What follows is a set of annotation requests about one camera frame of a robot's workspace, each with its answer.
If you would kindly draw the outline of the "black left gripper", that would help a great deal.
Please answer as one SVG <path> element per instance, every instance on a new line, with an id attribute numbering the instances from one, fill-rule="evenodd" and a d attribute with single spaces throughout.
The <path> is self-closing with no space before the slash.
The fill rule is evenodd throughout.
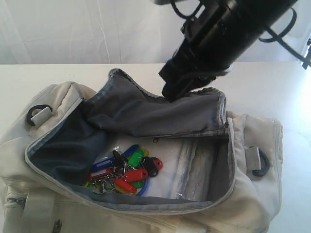
<path id="1" fill-rule="evenodd" d="M 165 82 L 161 93 L 169 102 L 174 102 L 188 92 L 210 84 L 218 76 L 224 76 L 232 69 L 231 65 L 224 67 L 209 65 L 195 53 L 195 46 L 190 43 L 190 33 L 194 25 L 193 20 L 184 23 L 181 28 L 184 34 L 183 42 L 159 71 L 159 76 Z"/>

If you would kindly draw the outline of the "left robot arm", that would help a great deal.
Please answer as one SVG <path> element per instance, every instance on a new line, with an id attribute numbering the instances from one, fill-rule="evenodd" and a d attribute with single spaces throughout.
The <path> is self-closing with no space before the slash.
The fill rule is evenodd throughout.
<path id="1" fill-rule="evenodd" d="M 260 36 L 294 5 L 293 0 L 202 0 L 185 15 L 180 47 L 159 72 L 162 95 L 173 102 L 227 74 Z"/>

